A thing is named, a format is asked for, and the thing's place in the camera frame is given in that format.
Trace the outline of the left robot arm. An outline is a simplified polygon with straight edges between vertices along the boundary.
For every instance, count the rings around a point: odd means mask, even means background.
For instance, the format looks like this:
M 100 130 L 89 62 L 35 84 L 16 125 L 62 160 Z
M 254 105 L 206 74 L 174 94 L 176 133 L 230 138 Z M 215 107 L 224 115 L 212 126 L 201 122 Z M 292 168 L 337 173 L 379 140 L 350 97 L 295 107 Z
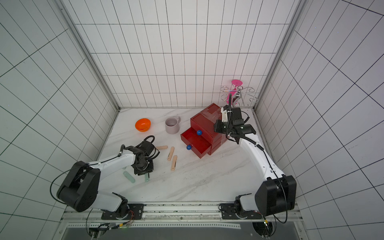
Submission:
M 99 184 L 125 167 L 132 167 L 137 176 L 151 173 L 153 160 L 160 154 L 153 144 L 154 139 L 149 136 L 137 146 L 121 145 L 115 157 L 75 163 L 66 171 L 67 176 L 56 193 L 58 200 L 77 212 L 98 209 L 124 217 L 130 212 L 128 200 L 119 194 L 99 190 Z

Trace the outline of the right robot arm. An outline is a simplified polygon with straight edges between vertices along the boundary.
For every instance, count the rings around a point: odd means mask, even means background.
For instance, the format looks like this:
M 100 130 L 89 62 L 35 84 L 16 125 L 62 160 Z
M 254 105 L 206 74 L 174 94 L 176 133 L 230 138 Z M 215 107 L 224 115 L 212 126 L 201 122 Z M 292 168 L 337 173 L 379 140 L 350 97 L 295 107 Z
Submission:
M 262 146 L 256 130 L 247 124 L 240 108 L 221 108 L 222 118 L 216 120 L 214 132 L 236 142 L 249 156 L 261 178 L 256 193 L 239 195 L 234 202 L 236 215 L 243 219 L 255 212 L 267 217 L 287 213 L 295 208 L 297 182 L 274 163 Z

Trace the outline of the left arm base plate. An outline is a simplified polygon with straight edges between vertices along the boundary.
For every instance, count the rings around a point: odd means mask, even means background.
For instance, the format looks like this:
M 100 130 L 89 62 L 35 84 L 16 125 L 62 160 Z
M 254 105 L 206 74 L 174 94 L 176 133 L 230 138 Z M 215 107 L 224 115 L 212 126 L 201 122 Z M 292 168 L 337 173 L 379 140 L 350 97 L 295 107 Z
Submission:
M 127 203 L 119 207 L 115 212 L 103 211 L 102 220 L 141 220 L 144 212 L 144 204 Z

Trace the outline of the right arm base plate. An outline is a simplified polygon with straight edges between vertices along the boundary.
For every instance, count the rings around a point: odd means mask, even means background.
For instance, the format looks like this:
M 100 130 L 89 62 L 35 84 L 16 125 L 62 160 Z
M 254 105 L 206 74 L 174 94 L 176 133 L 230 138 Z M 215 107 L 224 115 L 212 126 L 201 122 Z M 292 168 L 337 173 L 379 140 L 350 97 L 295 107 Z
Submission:
M 261 214 L 255 211 L 245 211 L 235 203 L 220 204 L 219 211 L 222 214 L 223 220 L 262 220 Z

